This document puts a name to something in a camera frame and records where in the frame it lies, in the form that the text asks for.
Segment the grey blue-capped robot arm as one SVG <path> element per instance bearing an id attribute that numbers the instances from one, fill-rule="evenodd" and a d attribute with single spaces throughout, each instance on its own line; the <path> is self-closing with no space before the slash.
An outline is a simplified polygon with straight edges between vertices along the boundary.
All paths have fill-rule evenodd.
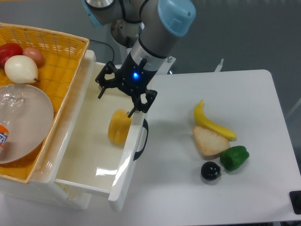
<path id="1" fill-rule="evenodd" d="M 85 0 L 83 6 L 95 26 L 118 20 L 143 24 L 122 66 L 118 69 L 107 62 L 95 81 L 101 88 L 99 97 L 112 88 L 131 97 L 134 107 L 128 117 L 148 112 L 157 92 L 147 85 L 188 32 L 196 17 L 195 6 L 190 0 Z"/>

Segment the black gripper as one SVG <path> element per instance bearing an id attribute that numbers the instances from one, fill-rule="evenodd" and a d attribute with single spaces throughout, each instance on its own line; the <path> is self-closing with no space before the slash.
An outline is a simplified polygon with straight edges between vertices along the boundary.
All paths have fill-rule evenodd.
<path id="1" fill-rule="evenodd" d="M 134 107 L 128 113 L 127 117 L 131 118 L 134 112 L 147 113 L 152 106 L 158 92 L 147 89 L 148 84 L 155 76 L 157 71 L 147 70 L 147 58 L 143 57 L 140 62 L 136 63 L 129 53 L 123 65 L 117 69 L 112 61 L 108 61 L 103 69 L 97 75 L 95 82 L 98 83 L 100 99 L 106 89 L 119 88 L 122 92 L 131 96 Z M 107 75 L 114 75 L 111 79 L 106 79 Z M 141 94 L 145 95 L 145 102 L 142 102 Z"/>

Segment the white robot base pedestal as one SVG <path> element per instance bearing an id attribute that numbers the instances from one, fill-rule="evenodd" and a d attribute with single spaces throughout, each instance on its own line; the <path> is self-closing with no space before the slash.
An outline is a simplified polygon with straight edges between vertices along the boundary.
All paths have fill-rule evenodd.
<path id="1" fill-rule="evenodd" d="M 133 24 L 123 19 L 111 24 L 111 35 L 119 46 L 121 63 L 124 63 L 143 28 L 144 24 L 142 22 Z"/>

